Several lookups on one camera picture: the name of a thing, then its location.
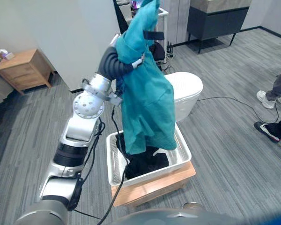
white laundry basket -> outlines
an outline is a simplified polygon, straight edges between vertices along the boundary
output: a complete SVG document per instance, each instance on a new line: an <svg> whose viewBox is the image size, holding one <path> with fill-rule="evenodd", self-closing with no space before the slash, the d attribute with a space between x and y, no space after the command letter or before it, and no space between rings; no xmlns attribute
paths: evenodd
<svg viewBox="0 0 281 225"><path fill-rule="evenodd" d="M117 133L113 133L108 135L106 138L108 181L112 186L120 184L126 165L125 158L117 148L116 135ZM125 187L159 177L179 169L188 163L191 160L192 155L177 124L175 126L175 140L177 142L177 148L175 150L160 149L160 151L165 152L169 161L169 166L132 178L130 180L125 180L123 186Z"/></svg>

dark gray cabinet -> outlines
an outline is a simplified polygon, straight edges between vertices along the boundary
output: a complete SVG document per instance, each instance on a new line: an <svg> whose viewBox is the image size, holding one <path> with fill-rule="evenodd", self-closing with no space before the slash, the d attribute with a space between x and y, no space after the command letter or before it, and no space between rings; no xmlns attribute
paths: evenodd
<svg viewBox="0 0 281 225"><path fill-rule="evenodd" d="M187 32L200 40L199 53L202 41L223 35L234 34L233 39L243 25L249 7L232 10L205 13L190 7L188 16Z"/></svg>

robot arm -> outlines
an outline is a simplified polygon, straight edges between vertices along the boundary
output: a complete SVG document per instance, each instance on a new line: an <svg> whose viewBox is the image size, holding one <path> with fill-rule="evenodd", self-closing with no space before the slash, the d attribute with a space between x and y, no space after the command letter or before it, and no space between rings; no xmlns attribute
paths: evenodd
<svg viewBox="0 0 281 225"><path fill-rule="evenodd" d="M83 185L81 173L85 165L98 118L103 113L104 101L119 105L122 101L110 92L111 81L131 72L143 59L124 64L114 48L117 38L101 59L99 70L89 81L82 81L83 93L73 102L73 115L68 120L53 160L50 161L39 189L39 200L16 221L16 225L67 224L67 212L76 208Z"/></svg>

black cord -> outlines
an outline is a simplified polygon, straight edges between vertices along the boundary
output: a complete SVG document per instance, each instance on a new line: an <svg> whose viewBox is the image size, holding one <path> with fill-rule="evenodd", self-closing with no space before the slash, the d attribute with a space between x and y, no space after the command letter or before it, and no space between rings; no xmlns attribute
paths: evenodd
<svg viewBox="0 0 281 225"><path fill-rule="evenodd" d="M95 149L96 149L96 146L97 146L97 144L98 144L100 135L101 135L102 132L105 130L105 123L102 122L102 120L101 120L100 117L99 117L99 120L100 120L100 123L99 123L99 125L98 125L98 132L94 135L94 136L95 136L95 140L94 140L94 142L93 142L92 147L91 147L90 150L89 150L89 154L88 154L87 159L85 160L84 166L86 165L87 161L89 160L89 157L90 157L91 152L93 152L92 163L91 163L91 166L90 166L90 168L89 168L89 171L88 171L87 175L85 176L85 178L84 178L82 184L85 183L85 181L87 180L87 178L88 178L89 175L90 175L90 172L91 172L92 169L93 169L93 166L94 166L94 163L95 163Z"/></svg>
<svg viewBox="0 0 281 225"><path fill-rule="evenodd" d="M260 120L260 121L263 122L263 123L275 123L275 122L277 122L278 119L279 119L279 112L278 112L278 109L277 109L277 103L275 103L275 109L276 109L276 112L277 112L277 119L275 120L275 122L266 122L266 121L263 121L263 120L258 116L257 112L255 111L255 109L254 109L252 106L246 104L245 102L239 101L239 100L237 100L236 98L233 98L233 97L224 97L224 96L208 97L208 98L199 99L198 101L204 101L204 100L213 99L213 98L228 98L228 99L232 99L232 100L234 100L234 101L237 101L237 102L239 102L239 103L241 103L241 104L244 104L244 105L246 105L247 107L251 108L251 109L254 111L256 117L258 118L258 120Z"/></svg>
<svg viewBox="0 0 281 225"><path fill-rule="evenodd" d="M81 214L83 214L83 215L85 215L85 216L88 216L88 217L92 217L92 218L95 218L95 219L101 219L101 218L99 218L99 217L95 217L95 216L92 216L92 215L90 215L90 214L87 214L87 213L84 213L84 212L80 212L80 211L78 211L78 210L73 210L73 211L79 212L79 213L81 213Z"/></svg>
<svg viewBox="0 0 281 225"><path fill-rule="evenodd" d="M176 72L176 70L175 70L171 65L168 65L165 69L162 69L162 70L163 70L165 73L166 73L167 70L169 70L169 71L171 72L171 70L170 70L171 68L174 70L174 72Z"/></svg>
<svg viewBox="0 0 281 225"><path fill-rule="evenodd" d="M114 120L114 118L113 118L113 116L114 116L114 109L115 109L115 106L113 107L113 110L112 110L112 113L111 113L111 120L112 120L112 122L114 123L114 125L115 125L115 127L116 127L116 129L117 129L118 137L120 137L120 133L119 133L119 131L118 131L118 125L117 125L117 123L115 122L115 120ZM123 154L123 152L122 152L122 146L121 146L121 141L119 141L119 150L120 150L120 152ZM118 187L118 189L117 189L117 191L116 191L116 193L115 193L115 195L114 195L114 197L113 197L113 199L112 199L112 201L111 201L111 203L110 203L110 205L109 205L109 207L108 207L108 209L107 209L105 215L102 217L102 219L100 220L100 222L99 222L97 225L102 224L103 221L107 218L108 214L109 214L110 211L111 211L111 208L112 208L114 202L116 201L116 198L117 198L117 196L118 196L118 193L119 193L120 189L121 189L122 186L123 186L124 178L125 178L125 173L126 173L126 170L127 170L127 167L128 167L128 160L126 159L125 156L124 156L124 158L125 158L127 164L126 164L125 170L124 170L123 175L122 175L121 183L120 183L120 185L119 185L119 187Z"/></svg>

black sneaker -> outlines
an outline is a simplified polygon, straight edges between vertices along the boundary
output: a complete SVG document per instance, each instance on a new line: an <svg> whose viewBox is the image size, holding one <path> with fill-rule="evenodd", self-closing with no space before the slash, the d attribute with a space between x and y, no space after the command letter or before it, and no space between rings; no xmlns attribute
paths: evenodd
<svg viewBox="0 0 281 225"><path fill-rule="evenodd" d="M261 133L263 133L264 135L266 135L272 142L274 143L278 143L281 139L279 139L278 137L272 135L267 128L265 127L265 124L263 124L262 122L256 122L254 123L254 127Z"/></svg>

